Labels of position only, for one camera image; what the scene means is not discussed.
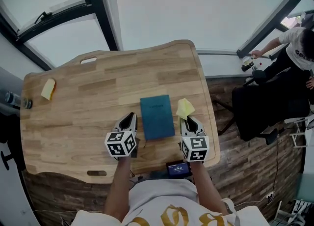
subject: teal notebook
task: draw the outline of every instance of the teal notebook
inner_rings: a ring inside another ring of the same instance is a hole
[[[169,95],[141,98],[141,110],[146,140],[175,135]]]

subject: person's hand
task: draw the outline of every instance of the person's hand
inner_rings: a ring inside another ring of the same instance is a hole
[[[263,53],[261,51],[259,50],[252,51],[252,58],[257,59],[261,56],[263,56]]]
[[[306,82],[306,87],[309,88],[310,90],[312,90],[314,88],[314,78],[310,77],[310,80],[308,80]]]

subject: small display screen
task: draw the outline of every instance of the small display screen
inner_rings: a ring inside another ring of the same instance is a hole
[[[189,173],[189,167],[186,162],[168,166],[170,175],[179,175]]]

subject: person's arm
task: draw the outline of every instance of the person's arm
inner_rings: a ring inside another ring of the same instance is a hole
[[[210,176],[202,162],[190,162],[195,186],[198,193],[200,205],[213,212],[228,215],[221,196],[213,185]]]
[[[121,222],[129,211],[130,168],[131,157],[121,157],[105,202],[104,213]]]
[[[253,58],[259,58],[261,56],[263,56],[266,52],[271,51],[272,49],[275,49],[276,47],[278,47],[279,45],[281,45],[282,43],[279,41],[279,37],[271,40],[264,49],[262,49],[261,51],[259,50],[255,50],[252,51],[252,56]]]

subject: wooden floor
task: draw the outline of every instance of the wooden floor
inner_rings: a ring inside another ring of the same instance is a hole
[[[231,104],[231,92],[242,86],[242,78],[208,80],[212,97]],[[232,114],[220,106],[214,105],[218,130],[220,130]],[[246,205],[256,205],[263,215],[271,220],[279,201],[283,201],[283,210],[289,210],[295,196],[298,173],[301,170],[302,149],[292,147],[289,130],[280,134],[279,138],[279,170],[275,183],[275,198],[270,205],[266,202],[251,203],[238,206],[239,210]],[[231,198],[235,205],[245,201],[257,201],[273,190],[277,169],[276,142],[267,146],[264,139],[253,139],[244,142],[239,138],[236,125],[219,137],[221,160],[209,169],[212,180],[223,198]],[[109,184],[87,184],[74,178],[55,174],[41,173],[32,175],[24,171],[24,178],[36,210],[101,211],[104,206]],[[36,212],[43,225],[60,225],[60,216],[71,222],[75,213],[57,214]]]

